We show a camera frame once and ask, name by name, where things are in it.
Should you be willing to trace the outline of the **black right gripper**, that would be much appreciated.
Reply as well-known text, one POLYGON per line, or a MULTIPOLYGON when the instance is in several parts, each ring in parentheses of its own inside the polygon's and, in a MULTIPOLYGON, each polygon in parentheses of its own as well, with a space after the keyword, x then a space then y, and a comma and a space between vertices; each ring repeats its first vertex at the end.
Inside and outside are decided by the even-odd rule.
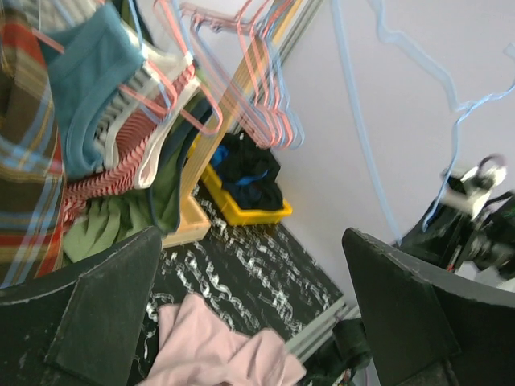
POLYGON ((427 230, 417 223, 398 248, 355 228, 344 231, 381 384, 514 383, 514 295, 448 272, 470 261, 514 278, 514 202, 492 211, 494 203, 475 219, 440 204, 427 230))

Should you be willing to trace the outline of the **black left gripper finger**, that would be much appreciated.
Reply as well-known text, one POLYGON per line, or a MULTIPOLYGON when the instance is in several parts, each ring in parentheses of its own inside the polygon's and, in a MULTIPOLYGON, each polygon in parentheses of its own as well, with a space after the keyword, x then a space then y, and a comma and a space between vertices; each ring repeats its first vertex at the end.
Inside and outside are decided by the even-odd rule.
POLYGON ((1 291, 3 385, 124 385, 162 249, 147 228, 1 291))

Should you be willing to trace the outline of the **pink garment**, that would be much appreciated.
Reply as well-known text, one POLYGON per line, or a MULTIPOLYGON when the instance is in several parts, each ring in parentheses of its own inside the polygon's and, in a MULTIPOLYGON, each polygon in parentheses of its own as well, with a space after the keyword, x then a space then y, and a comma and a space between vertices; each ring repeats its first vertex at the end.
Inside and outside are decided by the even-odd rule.
POLYGON ((159 308, 159 351, 141 385, 296 385, 306 375, 272 329, 229 326, 198 294, 159 308))

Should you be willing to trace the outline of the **blue wire hanger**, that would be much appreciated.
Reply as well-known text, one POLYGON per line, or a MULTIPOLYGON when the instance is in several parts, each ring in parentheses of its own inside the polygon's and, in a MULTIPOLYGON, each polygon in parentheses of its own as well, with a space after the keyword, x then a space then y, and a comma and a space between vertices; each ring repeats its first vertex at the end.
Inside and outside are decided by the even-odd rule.
POLYGON ((443 198, 441 170, 514 163, 511 1, 333 1, 352 118, 388 237, 443 198))

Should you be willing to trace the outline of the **black garment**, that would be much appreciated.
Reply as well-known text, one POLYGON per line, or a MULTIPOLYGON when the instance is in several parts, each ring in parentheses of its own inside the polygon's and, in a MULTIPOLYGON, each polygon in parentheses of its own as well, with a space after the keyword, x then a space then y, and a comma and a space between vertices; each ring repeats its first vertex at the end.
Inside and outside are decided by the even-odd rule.
POLYGON ((275 183, 280 166, 269 149, 257 146, 246 133, 226 134, 212 158, 223 183, 239 187, 275 183))

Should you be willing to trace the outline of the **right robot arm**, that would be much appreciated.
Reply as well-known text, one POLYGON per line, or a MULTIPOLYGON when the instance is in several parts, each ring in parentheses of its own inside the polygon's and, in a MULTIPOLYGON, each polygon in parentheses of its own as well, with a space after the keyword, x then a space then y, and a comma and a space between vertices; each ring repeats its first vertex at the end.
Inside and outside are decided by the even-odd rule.
POLYGON ((440 208, 428 231, 390 246, 355 228, 342 247, 360 316, 314 360, 352 383, 374 363, 383 385, 514 382, 514 198, 478 221, 440 208))

